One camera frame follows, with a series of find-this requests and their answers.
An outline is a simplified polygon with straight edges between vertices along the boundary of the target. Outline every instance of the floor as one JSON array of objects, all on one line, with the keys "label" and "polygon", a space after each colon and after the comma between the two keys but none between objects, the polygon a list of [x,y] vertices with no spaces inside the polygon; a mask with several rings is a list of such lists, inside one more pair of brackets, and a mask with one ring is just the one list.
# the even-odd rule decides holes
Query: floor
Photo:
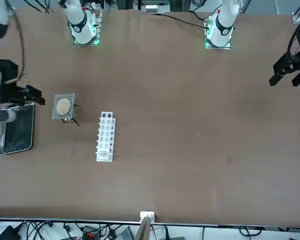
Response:
[{"label": "floor", "polygon": [[[12,227],[16,227],[20,224],[20,222],[0,222],[0,234],[1,232],[9,225]],[[70,236],[78,237],[79,239],[82,236],[82,232],[80,229],[73,223],[67,223],[70,227]],[[84,226],[84,224],[78,223],[79,227]],[[99,228],[97,224],[89,224],[90,227],[93,228]],[[118,225],[112,225],[111,228],[115,229],[118,227]],[[118,236],[122,231],[126,229],[127,225],[121,226],[117,229],[116,235]],[[135,236],[138,231],[137,225],[130,225],[130,229],[132,231],[132,234]],[[154,225],[153,229],[155,231],[155,234],[153,231],[150,233],[150,239],[151,240],[161,240],[164,239],[166,236],[165,228],[162,225]],[[204,230],[204,236],[202,238],[203,228],[202,227],[189,227],[189,226],[168,226],[168,232],[169,236],[171,238],[176,237],[184,237],[186,240],[249,240],[248,237],[245,237],[240,234],[238,229],[227,229],[227,228],[211,228],[206,227]],[[250,234],[257,233],[258,231],[250,230]],[[33,239],[34,233],[29,237],[30,240]],[[42,228],[40,232],[45,240],[62,240],[68,238],[68,234],[63,228],[63,223],[54,223],[53,226],[50,228],[48,225],[46,225],[44,228]],[[21,236],[22,240],[27,239],[27,225],[24,226],[20,232],[19,235]],[[252,240],[300,240],[300,233],[299,232],[281,232],[281,231],[262,231],[262,233],[258,236],[251,237]]]}]

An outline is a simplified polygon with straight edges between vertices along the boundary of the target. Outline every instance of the plug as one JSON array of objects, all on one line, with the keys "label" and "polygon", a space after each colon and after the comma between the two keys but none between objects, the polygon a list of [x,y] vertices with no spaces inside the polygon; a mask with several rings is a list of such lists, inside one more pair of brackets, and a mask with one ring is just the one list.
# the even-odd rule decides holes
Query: plug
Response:
[{"label": "plug", "polygon": [[109,227],[109,239],[114,240],[117,238],[116,231]]},{"label": "plug", "polygon": [[70,233],[69,225],[66,225],[65,223],[63,223],[63,229],[65,229],[67,233]]}]

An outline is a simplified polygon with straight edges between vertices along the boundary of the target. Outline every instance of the brown table surface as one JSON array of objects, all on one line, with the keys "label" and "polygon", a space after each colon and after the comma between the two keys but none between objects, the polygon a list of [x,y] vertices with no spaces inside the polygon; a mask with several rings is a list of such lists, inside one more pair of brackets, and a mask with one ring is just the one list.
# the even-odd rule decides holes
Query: brown table surface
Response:
[{"label": "brown table surface", "polygon": [[[300,87],[270,87],[296,28],[288,15],[239,15],[232,50],[200,28],[104,13],[98,47],[73,46],[67,18],[18,12],[25,73],[42,90],[33,149],[0,155],[0,217],[300,227]],[[201,24],[190,13],[170,13]],[[0,58],[21,64],[12,22]],[[75,124],[52,120],[75,93]],[[96,162],[101,111],[114,112],[114,162]]]}]

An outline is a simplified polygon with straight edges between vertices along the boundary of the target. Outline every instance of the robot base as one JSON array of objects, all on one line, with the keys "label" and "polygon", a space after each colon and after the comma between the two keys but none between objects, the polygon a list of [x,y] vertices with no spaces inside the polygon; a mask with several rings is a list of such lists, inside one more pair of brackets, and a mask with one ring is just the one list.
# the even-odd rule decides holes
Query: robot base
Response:
[{"label": "robot base", "polygon": [[102,25],[102,14],[103,14],[103,11],[100,10],[100,12],[97,14],[93,13],[92,14],[92,21],[94,24],[92,24],[90,27],[91,27],[91,31],[93,33],[95,33],[95,36],[87,43],[85,44],[82,44],[82,43],[79,43],[76,38],[73,36],[72,34],[72,29],[71,27],[69,26],[69,29],[70,29],[70,33],[73,37],[73,45],[81,45],[81,46],[97,46],[99,45],[100,43],[100,33],[101,33],[101,25]]},{"label": "robot base", "polygon": [[213,26],[213,16],[209,16],[208,18],[206,18],[204,20],[204,26],[205,27],[208,27],[209,30],[204,30],[204,47],[206,49],[226,49],[226,50],[230,50],[231,49],[231,43],[230,43],[230,40],[229,42],[223,46],[223,47],[217,47],[215,45],[213,45],[209,39],[208,39],[208,35],[211,34],[211,28]]}]

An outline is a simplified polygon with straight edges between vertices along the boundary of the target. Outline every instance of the metal plate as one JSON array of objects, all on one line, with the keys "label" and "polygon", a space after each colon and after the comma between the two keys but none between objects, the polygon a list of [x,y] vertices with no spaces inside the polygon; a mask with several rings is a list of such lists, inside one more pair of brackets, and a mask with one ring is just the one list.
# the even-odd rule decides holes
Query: metal plate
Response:
[{"label": "metal plate", "polygon": [[33,146],[35,105],[31,103],[10,109],[15,110],[16,119],[1,125],[0,155],[26,151]]},{"label": "metal plate", "polygon": [[[57,112],[57,104],[61,99],[68,99],[70,101],[70,110],[67,115],[61,116]],[[74,117],[74,104],[75,104],[75,94],[56,94],[54,95],[53,109],[52,109],[52,119],[72,119]]]}]

